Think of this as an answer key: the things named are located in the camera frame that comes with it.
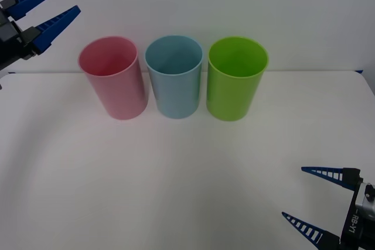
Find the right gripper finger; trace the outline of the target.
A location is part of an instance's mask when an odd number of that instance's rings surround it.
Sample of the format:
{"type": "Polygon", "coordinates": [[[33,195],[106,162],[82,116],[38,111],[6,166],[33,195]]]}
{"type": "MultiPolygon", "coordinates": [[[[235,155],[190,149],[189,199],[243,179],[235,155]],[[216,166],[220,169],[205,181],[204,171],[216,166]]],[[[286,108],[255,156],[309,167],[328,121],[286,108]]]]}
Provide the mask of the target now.
{"type": "Polygon", "coordinates": [[[360,169],[356,168],[304,166],[301,170],[351,190],[354,194],[357,194],[358,184],[362,182],[360,169]]]}
{"type": "Polygon", "coordinates": [[[339,249],[340,238],[337,235],[302,221],[288,213],[282,212],[282,216],[318,250],[339,249]]]}

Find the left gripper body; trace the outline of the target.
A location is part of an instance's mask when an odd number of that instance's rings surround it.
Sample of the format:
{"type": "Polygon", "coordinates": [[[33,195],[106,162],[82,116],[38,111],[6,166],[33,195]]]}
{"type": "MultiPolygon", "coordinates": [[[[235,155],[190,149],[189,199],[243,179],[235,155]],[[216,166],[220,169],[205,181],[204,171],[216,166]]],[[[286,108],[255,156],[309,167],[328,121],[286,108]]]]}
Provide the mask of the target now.
{"type": "Polygon", "coordinates": [[[1,8],[1,70],[20,59],[28,60],[37,55],[38,50],[32,43],[37,36],[35,27],[21,30],[1,8]]]}

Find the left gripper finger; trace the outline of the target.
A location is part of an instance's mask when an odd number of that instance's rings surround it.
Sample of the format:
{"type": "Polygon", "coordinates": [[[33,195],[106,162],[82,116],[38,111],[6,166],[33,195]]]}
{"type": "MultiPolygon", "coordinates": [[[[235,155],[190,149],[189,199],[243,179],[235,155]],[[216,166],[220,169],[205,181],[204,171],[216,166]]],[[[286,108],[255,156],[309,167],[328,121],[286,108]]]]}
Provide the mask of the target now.
{"type": "Polygon", "coordinates": [[[21,19],[45,0],[3,0],[1,7],[13,19],[21,19]]]}
{"type": "Polygon", "coordinates": [[[32,26],[22,32],[22,39],[27,47],[36,54],[44,53],[72,21],[77,18],[81,10],[76,5],[65,12],[51,18],[37,27],[32,26]]]}

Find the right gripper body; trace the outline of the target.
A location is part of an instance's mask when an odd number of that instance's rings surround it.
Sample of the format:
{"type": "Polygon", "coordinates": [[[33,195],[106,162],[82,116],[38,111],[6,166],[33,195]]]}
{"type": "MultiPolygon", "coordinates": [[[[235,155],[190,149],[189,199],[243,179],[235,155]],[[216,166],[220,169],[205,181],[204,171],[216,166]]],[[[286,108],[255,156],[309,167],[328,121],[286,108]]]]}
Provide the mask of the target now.
{"type": "Polygon", "coordinates": [[[339,249],[374,250],[374,185],[363,179],[350,202],[339,249]]]}

